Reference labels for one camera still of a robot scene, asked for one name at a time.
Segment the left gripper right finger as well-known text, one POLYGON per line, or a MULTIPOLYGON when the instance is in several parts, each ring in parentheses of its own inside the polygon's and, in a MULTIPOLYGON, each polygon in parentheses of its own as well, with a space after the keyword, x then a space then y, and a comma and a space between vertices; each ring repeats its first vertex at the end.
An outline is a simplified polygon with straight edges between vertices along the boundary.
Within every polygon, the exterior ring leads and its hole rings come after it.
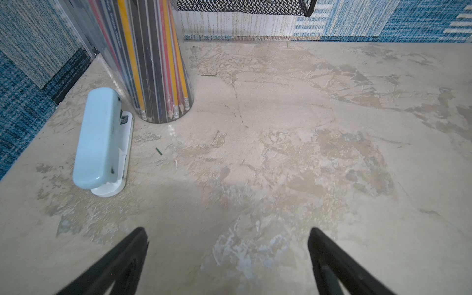
POLYGON ((319 294, 342 295, 343 288, 352 295, 393 294, 319 228, 311 229, 307 247, 319 294))

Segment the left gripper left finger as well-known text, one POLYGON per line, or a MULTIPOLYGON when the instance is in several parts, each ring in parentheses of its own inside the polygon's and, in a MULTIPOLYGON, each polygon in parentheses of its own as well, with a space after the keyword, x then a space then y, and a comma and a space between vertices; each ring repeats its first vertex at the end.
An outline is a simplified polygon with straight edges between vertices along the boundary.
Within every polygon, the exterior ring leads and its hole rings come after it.
POLYGON ((148 235, 138 227, 88 268, 59 295, 133 295, 136 293, 146 254, 148 235))

